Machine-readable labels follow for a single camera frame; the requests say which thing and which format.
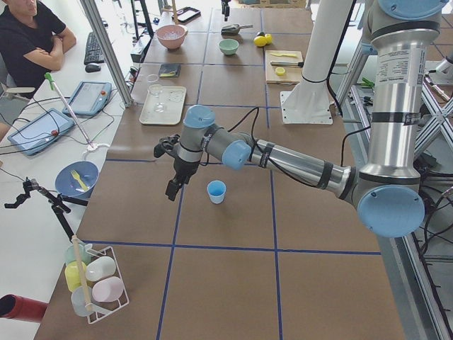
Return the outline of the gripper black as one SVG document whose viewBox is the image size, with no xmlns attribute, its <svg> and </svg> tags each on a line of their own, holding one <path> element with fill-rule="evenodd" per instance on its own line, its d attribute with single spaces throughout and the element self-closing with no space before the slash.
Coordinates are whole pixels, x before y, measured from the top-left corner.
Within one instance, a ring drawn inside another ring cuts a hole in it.
<svg viewBox="0 0 453 340">
<path fill-rule="evenodd" d="M 186 161 L 177 156 L 174 159 L 173 168 L 176 172 L 166 187 L 165 195 L 170 201 L 174 201 L 183 184 L 188 184 L 200 165 L 200 161 Z"/>
<path fill-rule="evenodd" d="M 230 0 L 221 0 L 222 3 L 222 14 L 224 15 L 224 21 L 228 21 L 228 10 Z"/>
</svg>

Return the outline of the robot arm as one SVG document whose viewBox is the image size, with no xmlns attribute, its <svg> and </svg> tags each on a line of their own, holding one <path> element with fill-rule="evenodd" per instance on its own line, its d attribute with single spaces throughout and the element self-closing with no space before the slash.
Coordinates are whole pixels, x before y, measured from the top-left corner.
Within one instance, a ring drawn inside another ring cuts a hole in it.
<svg viewBox="0 0 453 340">
<path fill-rule="evenodd" d="M 360 222 L 388 238 L 416 231 L 425 219 L 414 168 L 415 141 L 428 46 L 440 33 L 444 1 L 371 1 L 363 37 L 377 54 L 374 98 L 365 151 L 354 151 L 351 165 L 297 152 L 253 133 L 219 126 L 203 105 L 189 107 L 182 132 L 161 138 L 156 157 L 173 157 L 175 176 L 166 196 L 174 200 L 188 184 L 204 154 L 240 169 L 251 162 L 283 173 L 312 188 L 332 192 L 351 204 Z"/>
</svg>

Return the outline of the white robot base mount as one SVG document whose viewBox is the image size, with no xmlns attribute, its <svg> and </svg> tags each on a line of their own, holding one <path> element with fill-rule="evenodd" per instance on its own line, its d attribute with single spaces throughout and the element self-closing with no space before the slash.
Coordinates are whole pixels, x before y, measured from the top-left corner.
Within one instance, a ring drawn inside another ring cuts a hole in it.
<svg viewBox="0 0 453 340">
<path fill-rule="evenodd" d="M 284 124 L 333 123 L 327 79 L 331 66 L 335 64 L 337 49 L 354 6 L 354 1 L 319 2 L 301 80 L 291 92 L 280 93 Z"/>
</svg>

